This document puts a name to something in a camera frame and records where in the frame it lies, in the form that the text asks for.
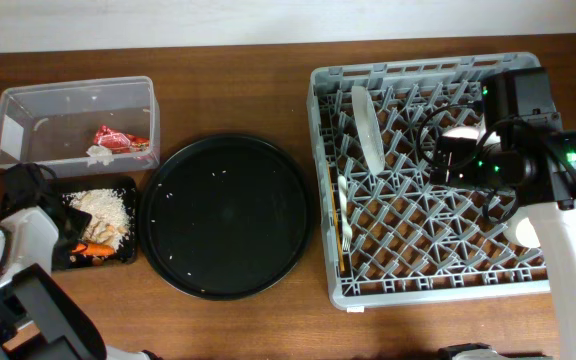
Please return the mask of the orange carrot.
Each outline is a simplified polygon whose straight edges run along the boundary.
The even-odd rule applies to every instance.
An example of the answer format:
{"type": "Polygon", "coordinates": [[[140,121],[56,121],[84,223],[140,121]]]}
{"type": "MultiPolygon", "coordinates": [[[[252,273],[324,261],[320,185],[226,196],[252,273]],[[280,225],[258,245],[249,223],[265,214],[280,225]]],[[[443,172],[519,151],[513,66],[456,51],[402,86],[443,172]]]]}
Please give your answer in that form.
{"type": "Polygon", "coordinates": [[[83,255],[83,256],[96,256],[96,257],[107,257],[115,254],[115,249],[108,245],[80,242],[71,251],[71,254],[83,255]]]}

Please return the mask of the peanut shells and rice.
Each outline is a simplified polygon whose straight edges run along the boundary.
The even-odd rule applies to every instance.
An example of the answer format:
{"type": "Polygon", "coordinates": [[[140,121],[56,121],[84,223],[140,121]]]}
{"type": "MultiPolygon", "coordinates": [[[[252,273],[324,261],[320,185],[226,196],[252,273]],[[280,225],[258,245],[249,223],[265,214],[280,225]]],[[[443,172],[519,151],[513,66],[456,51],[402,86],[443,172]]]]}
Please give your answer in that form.
{"type": "Polygon", "coordinates": [[[117,251],[129,234],[130,217],[119,190],[95,189],[67,193],[65,202],[91,215],[83,240],[117,251]]]}

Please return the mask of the red snack wrapper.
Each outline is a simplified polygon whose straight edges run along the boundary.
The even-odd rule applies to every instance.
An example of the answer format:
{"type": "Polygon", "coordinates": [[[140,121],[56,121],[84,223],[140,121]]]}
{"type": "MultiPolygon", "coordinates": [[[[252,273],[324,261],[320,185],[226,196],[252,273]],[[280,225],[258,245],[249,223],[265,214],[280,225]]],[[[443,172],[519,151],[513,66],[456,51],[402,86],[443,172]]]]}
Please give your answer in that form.
{"type": "Polygon", "coordinates": [[[150,146],[150,140],[102,125],[95,134],[93,144],[107,148],[113,154],[121,154],[145,151],[150,146]]]}

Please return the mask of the cream cup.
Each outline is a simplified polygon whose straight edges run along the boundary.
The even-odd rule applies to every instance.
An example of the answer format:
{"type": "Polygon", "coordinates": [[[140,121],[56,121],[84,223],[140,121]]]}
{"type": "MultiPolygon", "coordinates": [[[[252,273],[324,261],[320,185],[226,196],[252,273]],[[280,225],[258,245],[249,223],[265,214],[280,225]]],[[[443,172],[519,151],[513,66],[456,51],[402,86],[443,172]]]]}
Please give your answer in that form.
{"type": "Polygon", "coordinates": [[[525,248],[540,247],[536,231],[523,210],[517,210],[506,222],[506,226],[503,235],[510,243],[525,248]]]}

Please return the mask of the grey plate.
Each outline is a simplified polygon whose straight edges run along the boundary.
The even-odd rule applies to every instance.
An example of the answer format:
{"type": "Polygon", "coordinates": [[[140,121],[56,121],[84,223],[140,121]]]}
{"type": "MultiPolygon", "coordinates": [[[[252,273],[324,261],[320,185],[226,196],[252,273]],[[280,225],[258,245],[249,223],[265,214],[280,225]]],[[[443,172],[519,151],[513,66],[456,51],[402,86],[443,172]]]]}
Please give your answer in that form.
{"type": "Polygon", "coordinates": [[[377,114],[365,87],[351,88],[353,115],[361,148],[370,173],[379,175],[385,169],[385,154],[377,114]]]}

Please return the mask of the grey dishwasher rack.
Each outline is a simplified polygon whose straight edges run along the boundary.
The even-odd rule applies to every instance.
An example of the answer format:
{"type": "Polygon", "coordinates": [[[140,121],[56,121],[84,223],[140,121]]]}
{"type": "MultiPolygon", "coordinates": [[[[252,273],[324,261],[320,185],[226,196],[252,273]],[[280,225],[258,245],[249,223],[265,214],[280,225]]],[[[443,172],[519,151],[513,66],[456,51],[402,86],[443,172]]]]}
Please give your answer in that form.
{"type": "Polygon", "coordinates": [[[529,52],[320,67],[310,76],[307,109],[322,214],[331,303],[344,311],[546,293],[537,248],[508,242],[500,217],[513,197],[434,186],[429,165],[441,132],[481,127],[471,103],[483,78],[539,63],[529,52]],[[365,87],[377,114],[385,169],[370,173],[353,115],[351,88],[365,87]],[[337,178],[348,184],[350,250],[340,274],[331,175],[341,232],[337,178]]]}

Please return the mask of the wooden chopstick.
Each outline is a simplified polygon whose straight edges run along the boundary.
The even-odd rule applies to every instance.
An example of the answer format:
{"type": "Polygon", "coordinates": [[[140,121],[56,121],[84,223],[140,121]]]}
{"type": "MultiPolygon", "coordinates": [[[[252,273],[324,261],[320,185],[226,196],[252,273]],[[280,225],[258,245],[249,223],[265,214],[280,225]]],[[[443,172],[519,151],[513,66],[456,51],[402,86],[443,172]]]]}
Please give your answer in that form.
{"type": "Polygon", "coordinates": [[[338,215],[336,212],[336,202],[335,202],[335,196],[334,196],[334,188],[333,188],[333,181],[332,181],[332,175],[331,175],[331,168],[327,163],[327,173],[328,173],[328,180],[329,180],[329,190],[331,192],[331,203],[332,203],[332,214],[333,214],[333,226],[334,226],[334,231],[335,231],[335,244],[337,247],[337,257],[338,257],[338,264],[339,264],[339,272],[340,274],[343,275],[343,273],[345,272],[345,263],[343,260],[343,252],[342,252],[342,237],[341,237],[341,232],[340,232],[340,228],[339,228],[339,220],[338,220],[338,215]]]}

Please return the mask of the white plastic fork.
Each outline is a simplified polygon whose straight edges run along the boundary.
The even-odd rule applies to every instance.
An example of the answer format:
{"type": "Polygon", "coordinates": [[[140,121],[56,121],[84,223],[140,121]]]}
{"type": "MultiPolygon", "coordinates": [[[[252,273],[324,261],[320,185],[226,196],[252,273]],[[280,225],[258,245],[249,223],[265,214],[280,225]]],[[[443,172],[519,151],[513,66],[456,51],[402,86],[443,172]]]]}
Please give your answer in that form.
{"type": "Polygon", "coordinates": [[[341,232],[342,232],[342,250],[348,252],[352,241],[352,227],[348,221],[348,184],[343,175],[337,178],[338,195],[340,201],[340,215],[341,215],[341,232]]]}

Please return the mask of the pink bowl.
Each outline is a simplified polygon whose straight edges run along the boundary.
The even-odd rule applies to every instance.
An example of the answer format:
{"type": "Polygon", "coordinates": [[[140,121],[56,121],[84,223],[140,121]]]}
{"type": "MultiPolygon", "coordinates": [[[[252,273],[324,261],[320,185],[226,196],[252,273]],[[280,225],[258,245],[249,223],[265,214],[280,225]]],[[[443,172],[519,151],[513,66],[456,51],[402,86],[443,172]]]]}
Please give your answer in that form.
{"type": "Polygon", "coordinates": [[[465,146],[475,146],[483,138],[484,130],[472,126],[454,127],[445,131],[440,142],[442,144],[454,145],[464,144],[465,146]]]}

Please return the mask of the walnut piece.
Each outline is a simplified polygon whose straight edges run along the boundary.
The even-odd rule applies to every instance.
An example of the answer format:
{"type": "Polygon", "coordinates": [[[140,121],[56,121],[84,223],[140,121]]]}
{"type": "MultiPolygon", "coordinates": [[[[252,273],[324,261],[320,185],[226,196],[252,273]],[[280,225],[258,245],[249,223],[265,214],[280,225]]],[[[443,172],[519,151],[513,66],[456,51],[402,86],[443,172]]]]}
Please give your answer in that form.
{"type": "Polygon", "coordinates": [[[91,259],[91,264],[93,266],[102,266],[104,264],[104,259],[100,257],[93,257],[91,259]]]}

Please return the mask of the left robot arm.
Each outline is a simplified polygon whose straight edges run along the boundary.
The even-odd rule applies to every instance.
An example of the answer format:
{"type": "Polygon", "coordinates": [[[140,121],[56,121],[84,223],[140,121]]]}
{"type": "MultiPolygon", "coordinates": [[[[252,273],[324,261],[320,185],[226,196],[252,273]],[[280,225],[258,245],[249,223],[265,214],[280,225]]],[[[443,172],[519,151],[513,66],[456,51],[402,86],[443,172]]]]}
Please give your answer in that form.
{"type": "Polygon", "coordinates": [[[91,217],[66,207],[45,176],[20,163],[2,175],[0,359],[156,360],[104,343],[89,317],[52,279],[65,268],[91,217]]]}

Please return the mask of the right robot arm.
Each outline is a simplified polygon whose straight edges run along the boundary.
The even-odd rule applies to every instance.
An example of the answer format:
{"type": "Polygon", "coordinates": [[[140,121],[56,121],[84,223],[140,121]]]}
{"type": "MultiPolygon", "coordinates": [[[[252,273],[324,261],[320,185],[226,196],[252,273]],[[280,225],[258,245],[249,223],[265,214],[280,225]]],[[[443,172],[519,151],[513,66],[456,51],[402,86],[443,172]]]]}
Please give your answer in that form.
{"type": "Polygon", "coordinates": [[[576,359],[576,130],[562,127],[542,67],[508,70],[481,80],[471,109],[485,130],[441,134],[432,156],[434,185],[513,192],[501,217],[507,240],[544,254],[560,336],[560,356],[576,359]]]}

